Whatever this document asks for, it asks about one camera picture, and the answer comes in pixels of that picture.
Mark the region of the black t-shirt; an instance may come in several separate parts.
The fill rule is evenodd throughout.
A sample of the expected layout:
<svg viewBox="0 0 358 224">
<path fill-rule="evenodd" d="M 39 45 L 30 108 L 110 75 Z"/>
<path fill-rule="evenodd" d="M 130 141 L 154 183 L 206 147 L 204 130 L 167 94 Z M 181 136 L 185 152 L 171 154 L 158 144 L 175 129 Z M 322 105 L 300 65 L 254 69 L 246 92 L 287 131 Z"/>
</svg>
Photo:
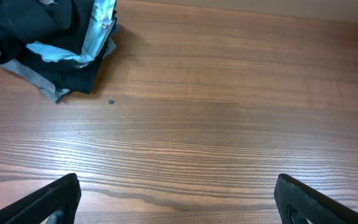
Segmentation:
<svg viewBox="0 0 358 224">
<path fill-rule="evenodd" d="M 53 40 L 71 27 L 73 1 L 0 0 L 0 63 L 23 56 L 25 46 Z"/>
</svg>

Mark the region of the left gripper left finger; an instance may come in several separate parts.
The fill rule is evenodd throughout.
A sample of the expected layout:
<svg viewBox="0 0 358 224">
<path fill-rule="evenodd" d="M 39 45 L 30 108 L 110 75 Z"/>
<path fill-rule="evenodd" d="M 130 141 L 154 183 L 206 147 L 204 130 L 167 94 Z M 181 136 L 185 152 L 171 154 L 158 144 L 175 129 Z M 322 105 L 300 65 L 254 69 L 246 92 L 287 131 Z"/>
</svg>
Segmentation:
<svg viewBox="0 0 358 224">
<path fill-rule="evenodd" d="M 0 224 L 73 224 L 80 198 L 80 182 L 70 173 L 0 209 Z"/>
</svg>

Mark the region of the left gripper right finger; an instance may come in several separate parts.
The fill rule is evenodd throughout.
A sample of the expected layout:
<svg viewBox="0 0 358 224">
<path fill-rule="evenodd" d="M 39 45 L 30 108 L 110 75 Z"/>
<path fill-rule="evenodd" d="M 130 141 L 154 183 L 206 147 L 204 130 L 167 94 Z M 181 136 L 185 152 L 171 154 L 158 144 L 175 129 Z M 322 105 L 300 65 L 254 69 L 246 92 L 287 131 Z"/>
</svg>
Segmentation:
<svg viewBox="0 0 358 224">
<path fill-rule="evenodd" d="M 358 224 L 358 213 L 288 174 L 278 176 L 274 199 L 283 224 Z"/>
</svg>

